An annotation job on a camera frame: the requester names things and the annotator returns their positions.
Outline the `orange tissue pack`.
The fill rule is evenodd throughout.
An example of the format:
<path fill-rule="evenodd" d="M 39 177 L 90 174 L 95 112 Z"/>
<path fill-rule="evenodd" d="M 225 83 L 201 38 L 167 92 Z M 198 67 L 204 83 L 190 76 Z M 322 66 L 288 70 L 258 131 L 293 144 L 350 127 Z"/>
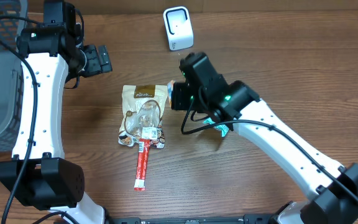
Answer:
<path fill-rule="evenodd" d="M 169 100 L 170 106 L 172 105 L 173 87 L 174 87 L 175 82 L 176 82 L 175 80 L 171 80 L 171 81 L 167 84 L 168 100 Z"/>

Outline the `beige snack pouch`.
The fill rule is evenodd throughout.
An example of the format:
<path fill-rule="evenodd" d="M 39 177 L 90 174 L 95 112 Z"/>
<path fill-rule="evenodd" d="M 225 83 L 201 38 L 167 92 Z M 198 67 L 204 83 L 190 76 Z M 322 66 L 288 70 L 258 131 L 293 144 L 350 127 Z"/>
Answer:
<path fill-rule="evenodd" d="M 132 147 L 141 139 L 149 139 L 151 147 L 163 149 L 162 118 L 167 98 L 165 85 L 124 85 L 118 143 Z"/>

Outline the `teal packet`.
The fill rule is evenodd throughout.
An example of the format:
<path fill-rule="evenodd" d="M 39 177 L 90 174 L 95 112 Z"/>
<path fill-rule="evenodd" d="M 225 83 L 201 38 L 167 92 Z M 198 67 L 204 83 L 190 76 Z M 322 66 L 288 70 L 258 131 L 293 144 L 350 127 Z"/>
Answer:
<path fill-rule="evenodd" d="M 214 121 L 211 118 L 207 118 L 203 121 L 203 124 L 207 124 L 207 125 L 214 124 Z M 222 138 L 224 138 L 226 134 L 229 132 L 229 128 L 224 124 L 215 126 L 214 129 L 221 133 Z"/>

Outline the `red stick snack packet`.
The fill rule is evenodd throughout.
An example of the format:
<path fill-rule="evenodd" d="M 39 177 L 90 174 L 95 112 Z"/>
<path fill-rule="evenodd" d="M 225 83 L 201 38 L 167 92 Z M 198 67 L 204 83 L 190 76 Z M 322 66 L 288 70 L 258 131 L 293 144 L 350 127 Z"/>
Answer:
<path fill-rule="evenodd" d="M 140 139 L 139 140 L 139 151 L 137 170 L 135 175 L 134 190 L 144 191 L 145 190 L 145 176 L 147 172 L 147 163 L 149 158 L 150 140 Z"/>

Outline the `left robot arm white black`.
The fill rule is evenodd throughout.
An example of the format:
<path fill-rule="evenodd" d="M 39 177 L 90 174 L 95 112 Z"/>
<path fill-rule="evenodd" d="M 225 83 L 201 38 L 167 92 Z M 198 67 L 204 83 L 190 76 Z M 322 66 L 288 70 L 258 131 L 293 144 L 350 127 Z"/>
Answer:
<path fill-rule="evenodd" d="M 85 191 L 83 169 L 65 159 L 61 137 L 65 83 L 112 70 L 105 46 L 85 45 L 80 11 L 69 2 L 45 1 L 42 22 L 31 21 L 17 38 L 23 97 L 19 134 L 0 182 L 11 200 L 58 215 L 67 223 L 112 223 Z"/>

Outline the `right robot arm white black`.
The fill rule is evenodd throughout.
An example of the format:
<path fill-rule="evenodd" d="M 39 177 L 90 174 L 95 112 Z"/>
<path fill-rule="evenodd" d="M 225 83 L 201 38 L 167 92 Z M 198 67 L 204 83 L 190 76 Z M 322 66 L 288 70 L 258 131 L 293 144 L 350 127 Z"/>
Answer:
<path fill-rule="evenodd" d="M 305 202 L 289 202 L 270 223 L 353 223 L 358 219 L 358 164 L 319 152 L 288 127 L 242 81 L 228 83 L 203 52 L 180 60 L 183 82 L 168 87 L 173 110 L 203 115 L 204 128 L 225 126 L 258 146 L 296 183 Z"/>

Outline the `white barcode scanner stand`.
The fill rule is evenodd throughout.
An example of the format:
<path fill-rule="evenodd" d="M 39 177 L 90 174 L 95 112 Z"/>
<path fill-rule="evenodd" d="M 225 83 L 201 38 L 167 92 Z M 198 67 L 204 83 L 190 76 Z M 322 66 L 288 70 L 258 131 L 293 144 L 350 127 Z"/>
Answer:
<path fill-rule="evenodd" d="M 186 7 L 177 6 L 163 12 L 168 46 L 171 51 L 187 49 L 194 44 L 190 14 Z"/>

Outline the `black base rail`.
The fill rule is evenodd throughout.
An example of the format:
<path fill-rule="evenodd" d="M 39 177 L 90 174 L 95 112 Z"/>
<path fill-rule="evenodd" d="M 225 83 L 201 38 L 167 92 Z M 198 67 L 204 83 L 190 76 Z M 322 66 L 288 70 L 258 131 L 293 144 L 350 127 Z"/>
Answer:
<path fill-rule="evenodd" d="M 196 217 L 196 218 L 111 218 L 113 224 L 264 224 L 272 214 L 245 214 L 240 217 Z"/>

